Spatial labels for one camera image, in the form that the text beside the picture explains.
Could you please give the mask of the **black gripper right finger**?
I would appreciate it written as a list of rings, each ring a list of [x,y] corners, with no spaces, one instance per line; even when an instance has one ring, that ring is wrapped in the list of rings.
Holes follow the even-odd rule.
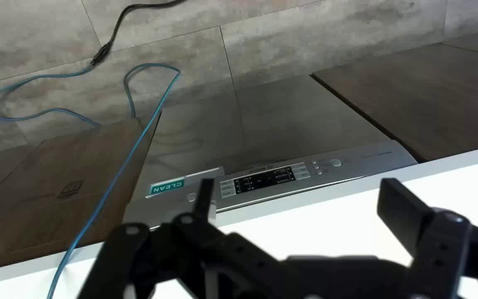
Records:
[[[406,299],[459,299],[459,281],[478,281],[478,226],[466,216],[426,206],[395,178],[380,181],[376,215],[411,256]]]

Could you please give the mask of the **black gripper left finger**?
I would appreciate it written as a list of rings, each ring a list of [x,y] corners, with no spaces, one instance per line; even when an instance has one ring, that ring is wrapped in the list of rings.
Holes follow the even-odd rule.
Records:
[[[78,299],[151,299],[159,283],[177,279],[194,299],[282,299],[278,263],[239,235],[209,223],[214,181],[202,180],[190,211],[149,230],[114,228]]]

